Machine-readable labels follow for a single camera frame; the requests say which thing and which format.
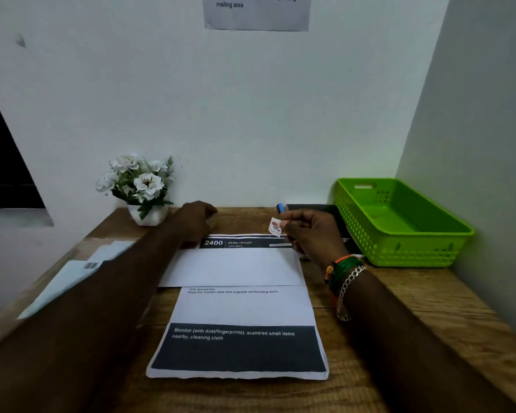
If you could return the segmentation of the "person's right hand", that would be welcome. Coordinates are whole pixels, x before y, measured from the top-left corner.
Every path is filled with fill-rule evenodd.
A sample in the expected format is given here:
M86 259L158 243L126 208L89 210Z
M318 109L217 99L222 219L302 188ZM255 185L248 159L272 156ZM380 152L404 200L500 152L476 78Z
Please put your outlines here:
M305 254L322 274L333 262L350 255L332 215L313 209L298 209L285 211L278 217L282 221L281 227L283 222L302 224L303 236L287 240L293 243L295 250Z

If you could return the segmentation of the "white envelope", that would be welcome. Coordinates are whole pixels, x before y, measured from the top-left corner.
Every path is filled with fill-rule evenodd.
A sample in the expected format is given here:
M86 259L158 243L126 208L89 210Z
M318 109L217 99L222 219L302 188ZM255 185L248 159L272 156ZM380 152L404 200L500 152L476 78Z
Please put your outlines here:
M300 260L289 248L180 250L159 287L299 286Z

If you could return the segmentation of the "green plastic basket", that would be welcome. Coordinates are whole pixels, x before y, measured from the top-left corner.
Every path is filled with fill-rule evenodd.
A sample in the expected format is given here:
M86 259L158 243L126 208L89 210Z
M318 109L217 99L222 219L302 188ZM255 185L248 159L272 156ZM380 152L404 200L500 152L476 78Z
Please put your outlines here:
M475 231L394 178L339 178L337 206L364 257L385 268L447 268Z

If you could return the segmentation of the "person's left forearm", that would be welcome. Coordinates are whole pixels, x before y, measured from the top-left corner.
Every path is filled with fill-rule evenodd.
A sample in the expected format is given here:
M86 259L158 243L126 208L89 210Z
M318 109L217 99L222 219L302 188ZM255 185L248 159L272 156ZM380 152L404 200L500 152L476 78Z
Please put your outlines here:
M187 224L170 220L0 341L0 413L78 413L135 330Z

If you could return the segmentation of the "pale envelope with barcode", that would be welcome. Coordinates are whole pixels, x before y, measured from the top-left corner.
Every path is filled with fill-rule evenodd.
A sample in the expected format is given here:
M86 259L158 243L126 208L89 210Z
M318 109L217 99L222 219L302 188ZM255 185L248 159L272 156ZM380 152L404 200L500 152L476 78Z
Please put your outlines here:
M17 319L27 319L40 311L43 307L51 303L63 293L82 282L92 275L101 265L110 262L83 262L72 260L66 263L60 271L53 277L43 291L34 299L33 303L21 312Z

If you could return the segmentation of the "paper notice on wall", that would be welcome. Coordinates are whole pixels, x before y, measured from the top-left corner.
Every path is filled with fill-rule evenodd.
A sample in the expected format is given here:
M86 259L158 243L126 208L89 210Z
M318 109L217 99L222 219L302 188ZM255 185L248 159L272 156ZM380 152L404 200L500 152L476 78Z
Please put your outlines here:
M307 32L311 0L202 0L205 28Z

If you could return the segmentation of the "person's left hand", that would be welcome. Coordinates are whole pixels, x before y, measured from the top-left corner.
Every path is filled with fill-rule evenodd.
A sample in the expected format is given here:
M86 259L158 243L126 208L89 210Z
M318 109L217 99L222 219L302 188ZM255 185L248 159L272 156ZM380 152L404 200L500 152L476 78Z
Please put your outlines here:
M165 220L166 243L180 248L184 243L197 243L211 231L198 221L198 202L187 202Z

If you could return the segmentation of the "pale paper sheet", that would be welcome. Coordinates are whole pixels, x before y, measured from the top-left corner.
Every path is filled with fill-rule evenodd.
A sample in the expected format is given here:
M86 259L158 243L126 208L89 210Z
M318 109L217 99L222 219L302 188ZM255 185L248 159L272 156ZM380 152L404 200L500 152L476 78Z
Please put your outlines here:
M132 246L135 241L114 241L111 244L100 246L87 260L90 264L101 264L104 261L115 259L126 249Z

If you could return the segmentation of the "person's right forearm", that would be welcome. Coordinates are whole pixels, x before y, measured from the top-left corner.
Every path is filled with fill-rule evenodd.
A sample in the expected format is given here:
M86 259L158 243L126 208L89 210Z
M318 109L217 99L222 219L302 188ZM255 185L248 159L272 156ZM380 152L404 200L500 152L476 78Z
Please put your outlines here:
M326 270L337 317L360 330L380 378L408 413L516 413L516 402L351 258Z

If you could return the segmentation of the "white flowers in white pot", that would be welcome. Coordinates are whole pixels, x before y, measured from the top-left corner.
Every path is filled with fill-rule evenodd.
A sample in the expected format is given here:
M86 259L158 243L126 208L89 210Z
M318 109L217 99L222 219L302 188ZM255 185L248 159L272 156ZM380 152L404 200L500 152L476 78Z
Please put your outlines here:
M169 186L174 180L173 164L172 156L149 160L135 154L121 155L109 161L108 170L96 182L96 191L123 201L137 225L158 226L172 205Z

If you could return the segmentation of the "printed task sheet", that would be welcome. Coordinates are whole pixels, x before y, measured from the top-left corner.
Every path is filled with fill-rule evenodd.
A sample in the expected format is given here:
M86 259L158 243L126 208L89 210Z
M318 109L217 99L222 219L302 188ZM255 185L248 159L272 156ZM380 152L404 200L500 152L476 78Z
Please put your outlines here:
M274 247L293 250L271 234L210 235L187 250ZM180 287L146 375L325 381L329 365L306 284Z

